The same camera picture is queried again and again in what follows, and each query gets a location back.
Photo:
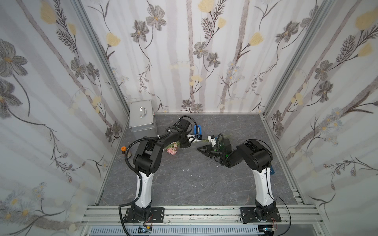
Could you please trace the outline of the artificial flower bouquet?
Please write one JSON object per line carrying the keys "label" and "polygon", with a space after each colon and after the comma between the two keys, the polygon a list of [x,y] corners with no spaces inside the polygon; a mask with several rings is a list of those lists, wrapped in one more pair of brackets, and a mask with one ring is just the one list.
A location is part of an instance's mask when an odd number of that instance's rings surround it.
{"label": "artificial flower bouquet", "polygon": [[[216,140],[217,139],[226,139],[225,136],[223,134],[219,134],[218,136],[215,136],[216,137]],[[178,149],[180,148],[180,143],[179,141],[177,142],[173,142],[171,143],[170,145],[168,145],[165,150],[171,154],[171,155],[175,155],[178,151]]]}

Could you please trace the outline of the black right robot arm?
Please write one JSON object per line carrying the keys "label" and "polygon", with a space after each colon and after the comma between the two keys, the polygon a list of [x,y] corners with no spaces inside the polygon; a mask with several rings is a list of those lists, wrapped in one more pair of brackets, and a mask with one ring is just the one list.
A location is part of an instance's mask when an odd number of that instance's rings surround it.
{"label": "black right robot arm", "polygon": [[233,149],[228,139],[216,138],[210,144],[198,147],[197,151],[221,166],[232,168],[245,162],[252,170],[256,187],[255,206],[241,208],[242,223],[282,221],[272,194],[270,175],[273,173],[273,155],[266,142],[248,139]]}

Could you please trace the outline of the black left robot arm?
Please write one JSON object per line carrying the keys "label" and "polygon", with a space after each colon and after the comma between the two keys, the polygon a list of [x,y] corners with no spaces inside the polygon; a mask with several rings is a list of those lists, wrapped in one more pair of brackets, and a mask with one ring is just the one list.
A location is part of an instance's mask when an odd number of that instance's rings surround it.
{"label": "black left robot arm", "polygon": [[132,220],[147,222],[152,217],[152,182],[160,167],[163,150],[174,142],[183,148],[190,147],[198,134],[189,138],[189,128],[197,130],[197,122],[190,116],[181,116],[176,123],[165,129],[165,134],[143,137],[132,142],[128,147],[121,147],[126,165],[137,174],[137,192],[133,201],[118,206],[120,222],[125,235],[129,236],[125,223],[126,216],[122,208],[131,206]]}

